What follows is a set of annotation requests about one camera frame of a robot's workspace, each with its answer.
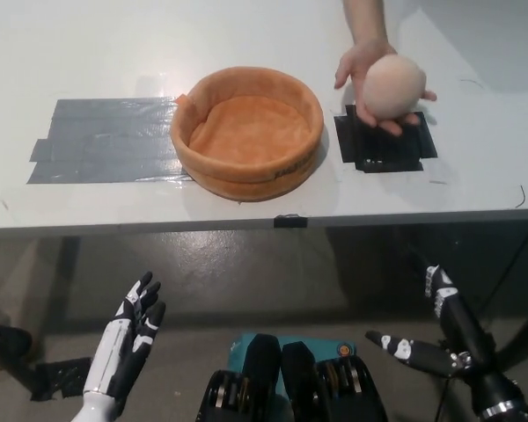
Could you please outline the person's bare hand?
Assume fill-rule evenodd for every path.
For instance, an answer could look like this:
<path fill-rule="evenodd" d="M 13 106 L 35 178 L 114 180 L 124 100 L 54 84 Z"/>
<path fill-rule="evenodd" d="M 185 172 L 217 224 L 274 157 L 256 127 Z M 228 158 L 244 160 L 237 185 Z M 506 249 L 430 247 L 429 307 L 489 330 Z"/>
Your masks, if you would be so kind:
<path fill-rule="evenodd" d="M 419 101 L 437 100 L 419 65 L 379 40 L 355 45 L 342 56 L 334 87 L 340 89 L 347 81 L 352 83 L 357 117 L 395 136 L 402 134 L 403 125 L 420 122 L 414 114 Z"/>

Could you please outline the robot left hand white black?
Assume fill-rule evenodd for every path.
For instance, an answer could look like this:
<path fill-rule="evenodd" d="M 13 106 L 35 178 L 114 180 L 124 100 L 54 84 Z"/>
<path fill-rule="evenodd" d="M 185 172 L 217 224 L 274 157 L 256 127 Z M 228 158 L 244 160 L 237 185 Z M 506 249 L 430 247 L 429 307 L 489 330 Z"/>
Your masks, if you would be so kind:
<path fill-rule="evenodd" d="M 84 399 L 125 400 L 140 375 L 165 316 L 161 283 L 147 272 L 122 299 L 107 324 L 84 385 Z"/>

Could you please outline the robot right hand black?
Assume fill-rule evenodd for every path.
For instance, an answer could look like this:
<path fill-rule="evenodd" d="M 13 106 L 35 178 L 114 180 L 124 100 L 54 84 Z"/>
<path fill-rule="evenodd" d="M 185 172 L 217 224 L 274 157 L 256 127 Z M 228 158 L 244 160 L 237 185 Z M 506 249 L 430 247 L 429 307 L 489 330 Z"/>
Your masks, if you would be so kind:
<path fill-rule="evenodd" d="M 379 331 L 367 331 L 365 337 L 403 365 L 462 380 L 471 389 L 474 413 L 483 420 L 522 409 L 521 390 L 499 368 L 494 343 L 441 266 L 426 269 L 425 295 L 433 302 L 443 346 Z"/>

